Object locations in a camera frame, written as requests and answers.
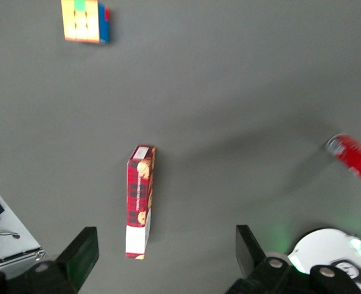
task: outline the red can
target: red can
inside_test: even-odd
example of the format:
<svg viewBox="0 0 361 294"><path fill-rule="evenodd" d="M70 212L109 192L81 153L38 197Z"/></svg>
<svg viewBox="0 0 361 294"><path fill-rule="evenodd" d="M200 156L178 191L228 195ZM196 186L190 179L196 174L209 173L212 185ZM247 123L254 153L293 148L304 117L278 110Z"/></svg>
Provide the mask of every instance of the red can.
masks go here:
<svg viewBox="0 0 361 294"><path fill-rule="evenodd" d="M339 134L327 142L326 150L342 161L354 175L361 177L361 142L346 134Z"/></svg>

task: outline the red plaid box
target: red plaid box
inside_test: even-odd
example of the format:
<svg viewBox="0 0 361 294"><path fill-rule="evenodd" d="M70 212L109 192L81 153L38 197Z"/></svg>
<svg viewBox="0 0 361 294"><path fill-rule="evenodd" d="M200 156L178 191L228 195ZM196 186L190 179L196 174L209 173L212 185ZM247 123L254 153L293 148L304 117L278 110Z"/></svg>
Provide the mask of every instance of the red plaid box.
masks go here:
<svg viewBox="0 0 361 294"><path fill-rule="evenodd" d="M144 259L151 225L156 147L138 145L127 163L126 257Z"/></svg>

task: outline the gray floor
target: gray floor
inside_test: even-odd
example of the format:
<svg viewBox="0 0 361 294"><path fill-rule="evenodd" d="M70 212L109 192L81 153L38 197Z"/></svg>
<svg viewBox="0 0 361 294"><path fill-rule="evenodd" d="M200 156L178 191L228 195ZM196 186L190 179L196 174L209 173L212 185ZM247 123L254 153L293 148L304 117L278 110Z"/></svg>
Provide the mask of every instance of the gray floor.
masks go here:
<svg viewBox="0 0 361 294"><path fill-rule="evenodd" d="M58 254L85 226L80 293L224 293L236 224L265 251L307 230L361 237L361 1L122 1L109 45L63 39L59 1L0 3L0 194ZM124 257L126 163L158 148L144 261Z"/></svg>

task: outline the cable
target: cable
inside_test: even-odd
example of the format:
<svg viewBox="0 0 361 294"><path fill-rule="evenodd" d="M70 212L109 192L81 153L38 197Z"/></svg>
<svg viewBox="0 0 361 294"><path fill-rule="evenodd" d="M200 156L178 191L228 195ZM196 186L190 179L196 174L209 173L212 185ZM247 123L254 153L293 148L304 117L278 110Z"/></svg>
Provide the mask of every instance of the cable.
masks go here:
<svg viewBox="0 0 361 294"><path fill-rule="evenodd" d="M20 237L20 235L18 233L15 233L15 232L10 232L10 233L7 233L7 234L0 233L0 236L19 236Z"/></svg>

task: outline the screw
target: screw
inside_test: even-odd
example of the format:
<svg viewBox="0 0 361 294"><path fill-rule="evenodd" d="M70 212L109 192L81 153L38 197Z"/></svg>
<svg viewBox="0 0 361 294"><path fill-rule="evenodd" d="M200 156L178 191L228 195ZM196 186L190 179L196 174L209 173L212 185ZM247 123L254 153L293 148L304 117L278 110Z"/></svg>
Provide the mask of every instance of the screw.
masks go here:
<svg viewBox="0 0 361 294"><path fill-rule="evenodd" d="M47 270L47 269L48 269L48 265L42 263L41 265L39 265L39 266L35 269L35 271L36 271L37 273L40 273L40 272L45 271L45 270Z"/></svg>
<svg viewBox="0 0 361 294"><path fill-rule="evenodd" d="M269 263L274 268L281 268L283 266L283 263L278 259L270 259Z"/></svg>
<svg viewBox="0 0 361 294"><path fill-rule="evenodd" d="M319 272L325 277L334 277L335 273L330 268L321 268Z"/></svg>

